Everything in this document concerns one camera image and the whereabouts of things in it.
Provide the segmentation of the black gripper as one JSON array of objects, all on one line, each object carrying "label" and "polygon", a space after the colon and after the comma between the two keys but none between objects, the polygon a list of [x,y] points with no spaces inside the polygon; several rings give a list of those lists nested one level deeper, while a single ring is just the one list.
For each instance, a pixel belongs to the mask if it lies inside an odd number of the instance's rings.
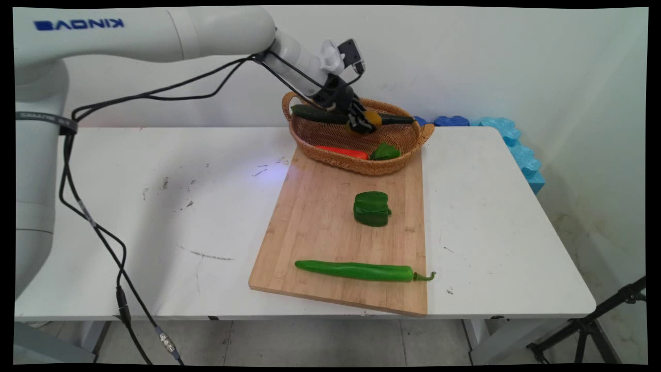
[{"label": "black gripper", "polygon": [[330,74],[327,77],[324,86],[312,95],[312,101],[333,113],[352,113],[349,114],[345,129],[354,136],[367,136],[377,130],[377,127],[370,121],[377,120],[377,113],[366,109],[361,103],[357,94],[355,94],[352,84],[362,77],[359,74],[351,82],[345,82],[341,77]]}]

